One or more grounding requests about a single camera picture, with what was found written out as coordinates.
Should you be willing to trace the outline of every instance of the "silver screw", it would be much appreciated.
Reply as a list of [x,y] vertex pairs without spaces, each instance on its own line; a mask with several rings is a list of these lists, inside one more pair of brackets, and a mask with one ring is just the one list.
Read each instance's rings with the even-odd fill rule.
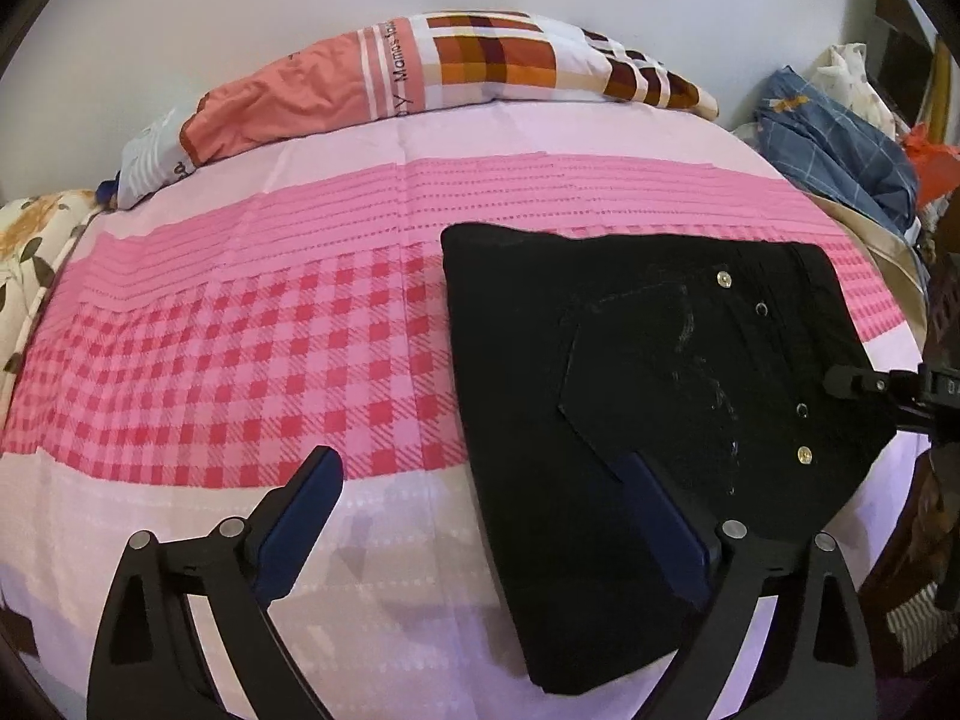
[[833,540],[833,536],[829,533],[817,533],[816,536],[813,536],[813,543],[824,552],[832,552],[837,548],[837,542]]
[[150,531],[137,531],[127,542],[131,549],[143,549],[150,543]]
[[723,524],[723,532],[730,538],[743,538],[747,535],[747,526],[738,519],[728,519]]
[[231,517],[230,519],[224,519],[220,523],[220,526],[217,530],[220,531],[220,535],[225,538],[233,538],[234,536],[239,536],[240,533],[243,533],[245,523],[240,517]]

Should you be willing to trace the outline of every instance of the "blue checkered cloth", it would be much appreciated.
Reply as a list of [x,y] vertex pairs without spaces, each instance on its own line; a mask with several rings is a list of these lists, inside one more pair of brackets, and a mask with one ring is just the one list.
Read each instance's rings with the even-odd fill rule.
[[917,172],[899,143],[790,68],[754,113],[758,150],[796,186],[859,211],[901,237],[917,215]]

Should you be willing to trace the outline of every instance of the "red plastic bag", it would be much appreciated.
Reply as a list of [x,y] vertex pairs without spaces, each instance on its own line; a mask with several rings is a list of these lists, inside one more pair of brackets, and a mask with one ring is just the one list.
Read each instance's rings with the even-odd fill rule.
[[960,187],[960,148],[930,143],[926,124],[917,124],[901,140],[920,177],[917,208]]

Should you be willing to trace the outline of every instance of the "mattress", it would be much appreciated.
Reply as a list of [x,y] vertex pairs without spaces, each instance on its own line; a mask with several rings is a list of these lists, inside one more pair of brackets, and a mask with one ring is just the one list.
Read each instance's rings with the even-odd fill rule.
[[[490,103],[274,143],[90,223],[27,350],[2,439],[0,591],[50,674],[85,693],[113,570],[246,514],[315,445],[347,483],[291,595],[287,647],[341,720],[632,717],[668,658],[544,694],[484,546],[457,418],[440,231],[683,233],[819,245],[879,370],[920,352],[846,233],[760,156],[688,114]],[[899,434],[827,528],[860,583],[923,439]],[[739,706],[758,604],[714,717]],[[212,617],[227,707],[251,716]]]

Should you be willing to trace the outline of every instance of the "black denim fabric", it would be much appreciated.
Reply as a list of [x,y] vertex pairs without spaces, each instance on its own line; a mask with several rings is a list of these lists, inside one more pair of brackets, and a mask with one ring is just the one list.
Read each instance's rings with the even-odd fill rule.
[[530,678],[549,692],[669,653],[691,611],[601,458],[652,456],[718,520],[805,539],[894,435],[884,410],[823,390],[830,365],[870,362],[818,247],[487,224],[442,243],[480,511]]

